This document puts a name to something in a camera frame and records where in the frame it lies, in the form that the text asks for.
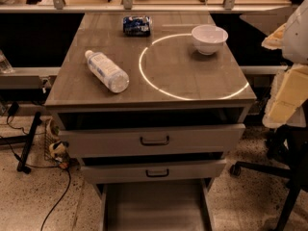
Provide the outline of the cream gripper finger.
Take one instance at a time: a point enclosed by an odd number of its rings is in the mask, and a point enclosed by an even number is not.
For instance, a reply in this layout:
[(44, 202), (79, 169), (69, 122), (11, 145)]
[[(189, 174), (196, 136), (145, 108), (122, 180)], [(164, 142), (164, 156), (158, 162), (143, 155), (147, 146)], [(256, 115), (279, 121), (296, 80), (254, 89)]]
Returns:
[(278, 27), (273, 33), (262, 41), (261, 46), (269, 50), (281, 49), (285, 28), (286, 24)]
[(308, 67), (292, 67), (283, 74), (283, 80), (269, 108), (269, 119), (285, 124), (308, 99)]

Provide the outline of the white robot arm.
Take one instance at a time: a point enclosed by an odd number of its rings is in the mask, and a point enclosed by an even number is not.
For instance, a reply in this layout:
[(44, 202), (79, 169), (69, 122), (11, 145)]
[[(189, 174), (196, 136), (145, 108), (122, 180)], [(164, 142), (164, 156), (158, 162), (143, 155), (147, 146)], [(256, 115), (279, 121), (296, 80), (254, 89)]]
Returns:
[(262, 41), (264, 48), (281, 49), (293, 63), (278, 73), (270, 91), (263, 124), (269, 128), (285, 125), (308, 99), (308, 0), (304, 0), (287, 22)]

